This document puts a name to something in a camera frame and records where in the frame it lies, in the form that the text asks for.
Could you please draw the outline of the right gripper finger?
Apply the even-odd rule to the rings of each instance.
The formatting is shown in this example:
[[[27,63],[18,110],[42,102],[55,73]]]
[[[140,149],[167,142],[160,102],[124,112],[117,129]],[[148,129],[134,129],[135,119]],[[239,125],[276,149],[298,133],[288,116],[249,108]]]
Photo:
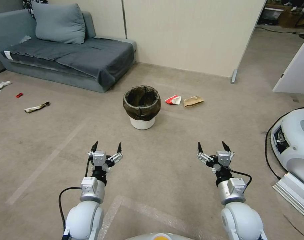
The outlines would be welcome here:
[[[198,142],[197,158],[208,167],[213,167],[213,158],[203,153],[201,143]]]
[[[224,141],[222,141],[222,145],[223,145],[224,150],[229,153],[230,161],[231,161],[235,155],[235,152],[231,151],[230,147]]]

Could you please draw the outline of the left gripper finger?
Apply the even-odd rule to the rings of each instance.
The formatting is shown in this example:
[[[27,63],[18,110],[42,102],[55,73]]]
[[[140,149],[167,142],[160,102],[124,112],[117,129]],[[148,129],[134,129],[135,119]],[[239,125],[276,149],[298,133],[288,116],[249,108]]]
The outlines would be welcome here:
[[[117,153],[107,158],[107,164],[116,164],[123,158],[121,142],[118,145]]]
[[[94,145],[91,147],[91,150],[87,152],[88,154],[88,161],[93,161],[93,154],[95,153],[95,151],[97,150],[97,146],[98,146],[98,141],[96,141],[94,143]]]

